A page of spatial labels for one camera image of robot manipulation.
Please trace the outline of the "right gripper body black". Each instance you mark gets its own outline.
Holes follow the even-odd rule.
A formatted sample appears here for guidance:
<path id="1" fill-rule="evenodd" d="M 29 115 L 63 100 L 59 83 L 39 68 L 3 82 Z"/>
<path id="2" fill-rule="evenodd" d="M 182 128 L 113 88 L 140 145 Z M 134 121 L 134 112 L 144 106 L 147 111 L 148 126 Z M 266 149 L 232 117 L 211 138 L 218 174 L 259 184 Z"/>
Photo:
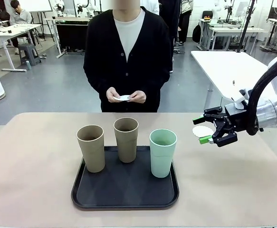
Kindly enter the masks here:
<path id="1" fill-rule="evenodd" d="M 233 132 L 241 132 L 247 129 L 247 107 L 247 102 L 225 105 L 225 113 Z"/>

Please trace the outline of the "person's left hand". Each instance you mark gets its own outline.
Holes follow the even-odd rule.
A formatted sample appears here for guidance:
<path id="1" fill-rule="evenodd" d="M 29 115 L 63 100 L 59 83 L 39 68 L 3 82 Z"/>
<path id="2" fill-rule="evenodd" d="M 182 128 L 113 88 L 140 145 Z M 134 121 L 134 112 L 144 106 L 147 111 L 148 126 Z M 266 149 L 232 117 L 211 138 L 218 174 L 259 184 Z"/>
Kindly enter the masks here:
<path id="1" fill-rule="evenodd" d="M 135 102 L 139 104 L 143 104 L 146 101 L 146 94 L 143 91 L 135 91 L 128 97 L 128 102 Z"/>

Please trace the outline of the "person's right hand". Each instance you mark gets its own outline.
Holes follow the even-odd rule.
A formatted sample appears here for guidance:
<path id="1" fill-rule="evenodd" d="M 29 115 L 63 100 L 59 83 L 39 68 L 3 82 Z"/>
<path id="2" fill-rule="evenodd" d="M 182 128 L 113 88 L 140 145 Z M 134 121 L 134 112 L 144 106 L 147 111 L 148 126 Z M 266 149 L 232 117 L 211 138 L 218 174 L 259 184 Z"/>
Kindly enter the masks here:
<path id="1" fill-rule="evenodd" d="M 110 103 L 118 103 L 120 102 L 118 99 L 120 98 L 120 95 L 117 93 L 115 88 L 110 87 L 106 92 L 106 97 Z"/>

